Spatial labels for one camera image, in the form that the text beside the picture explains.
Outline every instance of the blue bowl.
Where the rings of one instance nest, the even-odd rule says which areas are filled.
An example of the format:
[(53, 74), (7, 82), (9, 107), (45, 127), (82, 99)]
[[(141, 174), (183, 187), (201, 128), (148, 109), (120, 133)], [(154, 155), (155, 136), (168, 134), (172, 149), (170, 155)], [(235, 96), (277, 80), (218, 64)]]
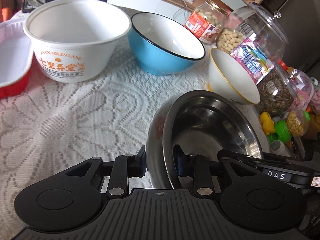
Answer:
[(197, 37), (172, 19), (140, 12), (131, 21), (130, 48), (138, 65), (150, 74), (180, 73), (205, 56), (204, 46)]

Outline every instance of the white lace tablecloth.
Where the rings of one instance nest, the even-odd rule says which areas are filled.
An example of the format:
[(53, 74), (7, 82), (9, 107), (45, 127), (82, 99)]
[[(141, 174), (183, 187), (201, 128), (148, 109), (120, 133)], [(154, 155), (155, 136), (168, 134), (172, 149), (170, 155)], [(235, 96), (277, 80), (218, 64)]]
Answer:
[[(207, 63), (208, 57), (185, 73), (153, 76), (135, 63), (124, 37), (105, 70), (86, 82), (55, 82), (33, 66), (27, 89), (0, 100), (0, 239), (21, 230), (13, 202), (23, 188), (93, 156), (136, 154), (166, 99), (206, 88)], [(267, 151), (255, 111), (241, 110)], [(151, 187), (149, 176), (130, 179), (130, 187)]]

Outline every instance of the bowl rim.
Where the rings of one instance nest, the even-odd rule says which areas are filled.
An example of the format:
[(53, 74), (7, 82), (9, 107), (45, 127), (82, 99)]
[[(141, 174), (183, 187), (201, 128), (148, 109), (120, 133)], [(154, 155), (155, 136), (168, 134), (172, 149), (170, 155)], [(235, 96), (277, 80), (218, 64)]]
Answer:
[[(129, 21), (128, 27), (127, 29), (120, 35), (116, 36), (116, 37), (112, 37), (106, 40), (102, 40), (102, 41), (89, 41), (89, 42), (57, 42), (57, 41), (49, 41), (49, 40), (45, 40), (42, 38), (39, 38), (35, 35), (33, 35), (33, 33), (31, 33), (31, 31), (29, 30), (31, 22), (41, 13), (43, 13), (46, 10), (49, 10), (50, 8), (56, 7), (56, 6), (63, 6), (65, 4), (69, 4), (69, 3), (91, 3), (91, 5), (94, 4), (107, 4), (107, 6), (109, 7), (114, 7), (117, 10), (119, 10)], [(105, 44), (105, 43), (109, 43), (109, 42), (113, 42), (113, 41), (117, 41), (120, 38), (122, 38), (123, 36), (125, 36), (131, 29), (131, 19), (130, 17), (120, 8), (118, 8), (117, 6), (114, 6), (110, 3), (104, 2), (104, 1), (100, 1), (100, 0), (53, 0), (50, 1), (48, 3), (45, 3), (41, 6), (39, 6), (38, 8), (36, 8), (35, 10), (33, 10), (27, 17), (26, 20), (23, 24), (23, 31), (26, 34), (26, 36), (28, 38), (31, 39), (32, 43), (35, 42), (41, 42), (41, 44), (43, 46), (47, 46), (50, 48), (59, 48), (59, 49), (74, 49), (74, 48), (86, 48), (86, 47), (91, 47), (91, 46), (95, 46), (95, 45), (100, 45), (100, 44)]]
[(215, 61), (214, 61), (214, 59), (213, 59), (213, 57), (212, 57), (212, 51), (213, 51), (214, 49), (218, 49), (218, 48), (212, 48), (212, 49), (210, 50), (210, 60), (211, 60), (211, 62), (213, 63), (213, 65), (216, 67), (216, 69), (219, 71), (220, 75), (224, 78), (224, 80), (229, 84), (229, 86), (230, 86), (243, 100), (245, 100), (247, 103), (249, 103), (249, 104), (251, 104), (251, 105), (258, 105), (258, 104), (260, 103), (260, 100), (259, 100), (258, 103), (253, 103), (253, 102), (251, 102), (250, 100), (248, 100), (247, 98), (245, 98), (245, 97), (229, 82), (229, 80), (222, 74), (221, 70), (219, 69), (219, 67), (217, 66), (217, 64), (215, 63)]
[(153, 41), (151, 41), (150, 39), (148, 39), (146, 36), (144, 36), (141, 32), (139, 32), (139, 31), (137, 30), (137, 28), (134, 26), (133, 21), (132, 21), (132, 19), (133, 19), (134, 16), (136, 16), (137, 14), (141, 14), (141, 13), (159, 15), (159, 16), (161, 16), (161, 17), (167, 18), (167, 19), (169, 19), (169, 20), (171, 20), (171, 21), (173, 21), (173, 22), (181, 25), (183, 28), (185, 28), (185, 27), (184, 27), (182, 24), (180, 24), (180, 23), (178, 23), (178, 22), (170, 19), (170, 18), (167, 17), (167, 16), (163, 16), (163, 15), (161, 15), (161, 14), (151, 13), (151, 12), (138, 12), (138, 13), (135, 13), (134, 15), (131, 16), (132, 28), (135, 30), (135, 32), (136, 32), (137, 34), (139, 34), (139, 35), (140, 35), (142, 38), (144, 38), (146, 41), (148, 41), (148, 42), (151, 43), (152, 45), (156, 46), (157, 48), (159, 48), (159, 49), (161, 49), (161, 50), (164, 50), (165, 52), (168, 52), (168, 53), (171, 54), (171, 55), (174, 55), (174, 56), (177, 56), (177, 57), (180, 57), (180, 58), (183, 58), (183, 59), (188, 59), (188, 60), (197, 61), (197, 60), (201, 60), (201, 59), (203, 59), (203, 58), (205, 57), (205, 53), (206, 53), (206, 52), (205, 52), (205, 48), (204, 48), (203, 44), (201, 43), (201, 41), (200, 41), (199, 39), (197, 39), (196, 36), (195, 36), (195, 38), (199, 41), (199, 43), (201, 44), (201, 46), (202, 46), (202, 48), (203, 48), (203, 51), (204, 51), (203, 56), (200, 57), (200, 58), (189, 58), (189, 57), (185, 57), (185, 56), (179, 55), (179, 54), (177, 54), (177, 53), (174, 53), (174, 52), (172, 52), (172, 51), (169, 51), (169, 50), (167, 50), (167, 49), (159, 46), (158, 44), (156, 44), (156, 43), (154, 43)]
[(181, 106), (187, 102), (188, 100), (194, 97), (214, 97), (224, 103), (228, 104), (235, 112), (237, 112), (242, 119), (245, 121), (247, 127), (252, 131), (252, 136), (254, 137), (255, 141), (257, 142), (257, 146), (260, 152), (260, 158), (263, 159), (263, 150), (261, 147), (261, 143), (257, 136), (257, 133), (253, 129), (251, 123), (248, 119), (244, 116), (244, 114), (229, 100), (220, 96), (214, 92), (210, 92), (207, 90), (193, 90), (187, 93), (181, 94), (176, 101), (173, 102), (172, 106), (170, 107), (164, 121), (163, 126), (163, 133), (162, 133), (162, 154), (164, 159), (164, 165), (166, 167), (167, 176), (172, 188), (181, 188), (181, 183), (178, 178), (178, 174), (174, 165), (173, 155), (172, 155), (172, 127), (174, 120), (181, 108)]
[[(7, 26), (7, 25), (10, 25), (10, 24), (16, 24), (16, 23), (19, 23), (19, 22), (22, 22), (22, 21), (25, 21), (24, 17), (18, 18), (18, 19), (11, 19), (11, 20), (2, 22), (0, 24), (0, 26)], [(32, 49), (32, 45), (30, 44), (29, 54), (28, 54), (28, 57), (26, 58), (26, 66), (27, 67), (19, 75), (17, 75), (15, 79), (11, 79), (11, 80), (6, 80), (4, 82), (0, 82), (0, 89), (4, 89), (4, 88), (9, 87), (9, 86), (11, 86), (11, 85), (13, 85), (15, 83), (18, 83), (22, 78), (24, 78), (24, 76), (29, 72), (29, 70), (31, 68), (33, 54), (34, 54), (34, 52), (33, 52), (33, 49)]]

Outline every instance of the stainless steel bowl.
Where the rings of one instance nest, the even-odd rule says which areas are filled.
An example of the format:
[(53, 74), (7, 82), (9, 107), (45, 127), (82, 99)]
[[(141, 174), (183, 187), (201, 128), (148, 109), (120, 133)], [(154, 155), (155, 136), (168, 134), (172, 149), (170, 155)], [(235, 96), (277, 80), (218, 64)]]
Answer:
[(244, 115), (225, 98), (205, 90), (169, 98), (153, 117), (146, 143), (153, 187), (182, 187), (172, 157), (175, 144), (185, 154), (201, 154), (210, 160), (217, 160), (223, 148), (262, 156), (258, 137)]

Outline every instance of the glass jar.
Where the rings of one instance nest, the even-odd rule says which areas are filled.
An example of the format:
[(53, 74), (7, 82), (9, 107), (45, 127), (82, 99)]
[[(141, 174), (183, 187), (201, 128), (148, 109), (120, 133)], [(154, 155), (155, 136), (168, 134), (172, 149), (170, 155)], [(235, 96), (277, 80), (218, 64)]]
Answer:
[(258, 114), (268, 112), (271, 117), (282, 116), (297, 98), (297, 88), (289, 74), (278, 64), (257, 84), (260, 103), (256, 105)]
[(200, 41), (210, 45), (220, 33), (228, 13), (211, 0), (196, 7), (185, 27), (190, 30)]
[(311, 79), (306, 73), (298, 69), (287, 69), (289, 78), (297, 87), (297, 100), (294, 100), (291, 109), (306, 110), (315, 93)]
[(290, 141), (291, 137), (303, 136), (309, 127), (310, 116), (306, 111), (292, 110), (285, 120), (276, 123), (275, 130), (278, 139), (283, 143)]
[(257, 3), (249, 3), (230, 13), (224, 28), (217, 37), (217, 48), (230, 54), (245, 40), (252, 41), (255, 47), (273, 63), (279, 62), (284, 54), (288, 38), (276, 18)]

